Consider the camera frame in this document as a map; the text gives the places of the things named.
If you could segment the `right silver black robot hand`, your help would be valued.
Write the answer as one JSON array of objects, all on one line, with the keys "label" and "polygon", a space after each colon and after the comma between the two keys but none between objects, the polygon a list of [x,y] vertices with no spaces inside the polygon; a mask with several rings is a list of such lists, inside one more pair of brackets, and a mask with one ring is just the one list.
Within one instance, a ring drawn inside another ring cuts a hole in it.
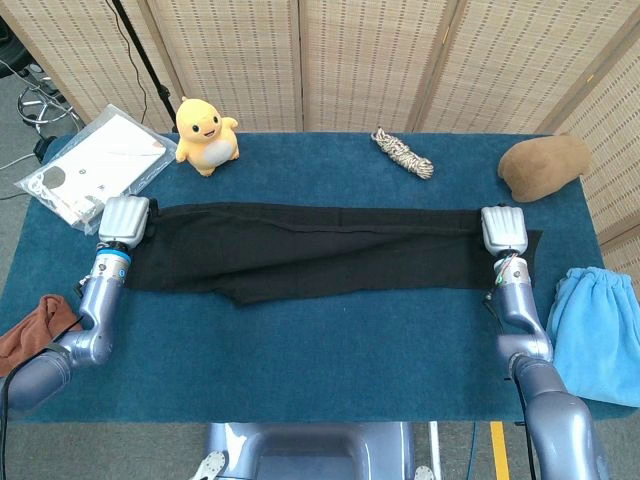
[{"label": "right silver black robot hand", "polygon": [[483,207],[481,225],[485,247],[493,256],[504,251],[515,251],[518,254],[526,251],[528,235],[524,213],[520,207]]}]

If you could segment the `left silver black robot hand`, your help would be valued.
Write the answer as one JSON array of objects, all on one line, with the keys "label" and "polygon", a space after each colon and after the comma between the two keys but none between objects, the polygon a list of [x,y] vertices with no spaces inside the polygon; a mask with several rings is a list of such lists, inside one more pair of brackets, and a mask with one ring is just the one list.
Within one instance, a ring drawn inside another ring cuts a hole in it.
[{"label": "left silver black robot hand", "polygon": [[142,196],[109,198],[101,217],[99,240],[118,242],[134,249],[143,239],[150,212],[155,206],[154,200]]}]

